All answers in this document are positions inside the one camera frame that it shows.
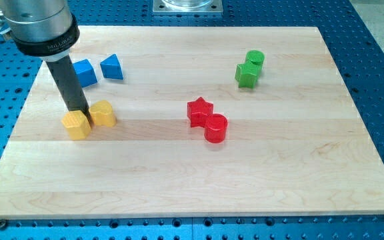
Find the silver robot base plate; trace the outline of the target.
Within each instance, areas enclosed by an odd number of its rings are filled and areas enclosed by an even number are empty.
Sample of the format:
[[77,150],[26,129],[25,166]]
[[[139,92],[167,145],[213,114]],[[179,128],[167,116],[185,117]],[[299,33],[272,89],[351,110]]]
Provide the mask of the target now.
[[153,12],[169,13],[222,13],[222,0],[153,0]]

